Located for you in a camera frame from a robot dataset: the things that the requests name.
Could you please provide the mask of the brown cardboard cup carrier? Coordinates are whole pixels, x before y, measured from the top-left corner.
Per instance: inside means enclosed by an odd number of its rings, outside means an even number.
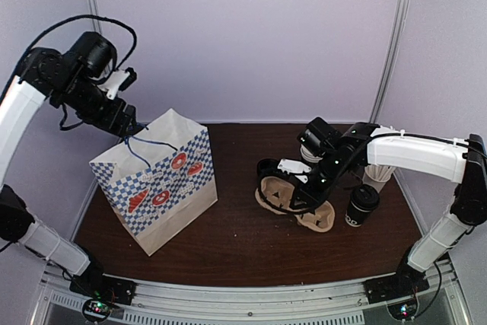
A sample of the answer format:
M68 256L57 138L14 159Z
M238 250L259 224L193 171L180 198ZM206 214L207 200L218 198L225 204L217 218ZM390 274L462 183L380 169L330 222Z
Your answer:
M335 209L330 202L311 212L305 212L304 202L297 199L295 185L281 177L262 177L258 182L255 198L261 207L277 215L293 215L298 225L318 233L330 231L335 222Z

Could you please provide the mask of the stack of paper coffee cups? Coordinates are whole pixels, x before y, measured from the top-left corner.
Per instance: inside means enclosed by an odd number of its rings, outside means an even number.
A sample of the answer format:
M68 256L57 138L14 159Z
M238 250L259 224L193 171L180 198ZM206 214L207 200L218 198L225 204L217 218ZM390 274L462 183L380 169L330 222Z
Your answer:
M315 166L320 163L323 158L313 155L304 145L300 147L301 161L308 166Z

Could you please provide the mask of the black plastic cup lid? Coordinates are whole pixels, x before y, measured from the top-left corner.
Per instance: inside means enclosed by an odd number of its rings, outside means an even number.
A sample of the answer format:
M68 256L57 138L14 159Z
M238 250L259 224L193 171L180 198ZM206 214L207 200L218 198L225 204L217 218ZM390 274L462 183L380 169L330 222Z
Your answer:
M372 210L378 207L380 195L372 186L362 184L352 190L350 201L360 209Z

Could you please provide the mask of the single black paper coffee cup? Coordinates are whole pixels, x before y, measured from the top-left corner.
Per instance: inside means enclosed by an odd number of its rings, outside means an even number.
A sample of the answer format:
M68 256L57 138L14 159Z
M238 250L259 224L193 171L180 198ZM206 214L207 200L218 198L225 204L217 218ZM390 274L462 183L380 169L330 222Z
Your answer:
M379 204L380 195L375 188L367 184L355 187L350 193L345 222L355 228L362 226Z

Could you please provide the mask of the blue checkered paper bag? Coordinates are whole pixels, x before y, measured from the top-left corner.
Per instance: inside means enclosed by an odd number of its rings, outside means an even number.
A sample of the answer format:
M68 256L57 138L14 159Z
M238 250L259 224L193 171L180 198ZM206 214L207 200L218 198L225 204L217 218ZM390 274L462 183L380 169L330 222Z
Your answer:
M208 129L173 109L89 165L117 218L148 256L218 200Z

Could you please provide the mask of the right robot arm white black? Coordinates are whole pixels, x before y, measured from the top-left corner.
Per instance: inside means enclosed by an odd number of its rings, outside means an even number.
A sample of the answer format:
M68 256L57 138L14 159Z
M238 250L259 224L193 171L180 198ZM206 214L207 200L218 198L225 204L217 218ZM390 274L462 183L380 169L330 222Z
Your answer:
M443 139L373 123L356 123L341 133L317 117L298 140L319 161L310 167L281 160L278 169L300 180L298 202L291 204L300 213L320 206L339 178L356 166L413 170L457 185L450 208L412 246L391 277L390 289L395 295L407 295L436 260L486 221L486 149L480 135Z

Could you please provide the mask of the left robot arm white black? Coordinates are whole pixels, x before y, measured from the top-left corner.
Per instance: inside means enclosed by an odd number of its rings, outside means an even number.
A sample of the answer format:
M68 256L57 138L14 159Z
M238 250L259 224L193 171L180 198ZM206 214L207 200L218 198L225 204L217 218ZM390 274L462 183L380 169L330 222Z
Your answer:
M37 46L28 49L1 97L1 175L6 175L44 103L71 107L81 123L120 138L137 133L135 107L117 95L136 79L134 69L118 66L115 46L97 32L83 33L65 53ZM24 200L5 183L1 185L1 238L23 245L78 277L94 298L110 289L101 265L29 212Z

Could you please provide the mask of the stack of black lids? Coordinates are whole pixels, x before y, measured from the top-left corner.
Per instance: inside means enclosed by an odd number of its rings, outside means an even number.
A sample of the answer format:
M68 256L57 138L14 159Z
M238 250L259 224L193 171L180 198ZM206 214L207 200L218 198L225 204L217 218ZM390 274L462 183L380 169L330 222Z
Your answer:
M268 176L278 176L279 161L273 158L264 158L257 163L256 173L257 177L260 179L262 177Z

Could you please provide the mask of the white cup holding straws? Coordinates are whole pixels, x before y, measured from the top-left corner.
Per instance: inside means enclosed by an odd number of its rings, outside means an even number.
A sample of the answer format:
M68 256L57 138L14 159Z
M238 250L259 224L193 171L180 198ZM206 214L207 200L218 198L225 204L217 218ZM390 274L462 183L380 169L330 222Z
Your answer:
M368 165L364 169L362 182L372 186L379 193L390 180L395 170L396 168L391 166Z

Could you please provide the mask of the bundle of wrapped white straws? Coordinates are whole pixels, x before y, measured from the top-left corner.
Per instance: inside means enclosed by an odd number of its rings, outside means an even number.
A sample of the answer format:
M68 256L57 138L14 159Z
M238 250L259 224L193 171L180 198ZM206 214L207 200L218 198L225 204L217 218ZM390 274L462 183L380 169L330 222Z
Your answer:
M373 180L374 182L378 183L385 183L391 178L394 171L395 167L391 166L368 165L365 168L364 173L369 180Z

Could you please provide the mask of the aluminium front rail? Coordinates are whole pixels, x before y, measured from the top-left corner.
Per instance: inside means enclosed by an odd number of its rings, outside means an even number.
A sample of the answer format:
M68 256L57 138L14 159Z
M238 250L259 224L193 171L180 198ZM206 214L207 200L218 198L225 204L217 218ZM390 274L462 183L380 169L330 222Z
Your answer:
M473 324L460 281L450 260L442 260L441 287L434 268L430 288L416 294L420 317L396 320L390 310L399 301L371 303L365 279L317 285L208 287L126 279L135 283L131 304L118 308L100 324ZM87 296L69 290L60 269L47 266L27 324L90 324L82 314Z

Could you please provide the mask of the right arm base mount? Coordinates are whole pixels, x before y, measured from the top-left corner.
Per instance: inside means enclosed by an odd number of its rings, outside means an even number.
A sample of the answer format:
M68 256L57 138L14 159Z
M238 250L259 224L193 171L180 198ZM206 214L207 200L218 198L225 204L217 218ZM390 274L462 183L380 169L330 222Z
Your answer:
M417 292L423 292L430 288L427 279L412 282L396 274L372 278L366 280L363 285L369 304L411 297Z

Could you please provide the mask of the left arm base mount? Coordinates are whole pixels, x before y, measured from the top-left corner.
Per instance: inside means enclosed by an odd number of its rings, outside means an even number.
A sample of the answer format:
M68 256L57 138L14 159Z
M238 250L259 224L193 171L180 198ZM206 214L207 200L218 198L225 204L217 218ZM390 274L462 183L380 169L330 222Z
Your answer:
M75 276L69 290L109 304L130 305L135 295L136 283L128 279L103 276L99 286L89 286L88 282Z

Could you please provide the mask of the right aluminium frame post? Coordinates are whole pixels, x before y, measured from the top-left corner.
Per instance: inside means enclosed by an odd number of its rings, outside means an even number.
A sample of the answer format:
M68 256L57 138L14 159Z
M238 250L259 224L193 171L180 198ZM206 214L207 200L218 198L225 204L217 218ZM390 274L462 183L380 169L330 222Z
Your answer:
M376 123L378 121L380 112L386 100L387 90L392 80L396 58L399 53L400 41L406 24L409 4L410 4L410 0L396 1L396 10L395 10L393 26L390 34L389 46L387 48L384 67L381 72L379 86L377 89L374 105L372 107L371 115L369 118L369 121L371 123Z

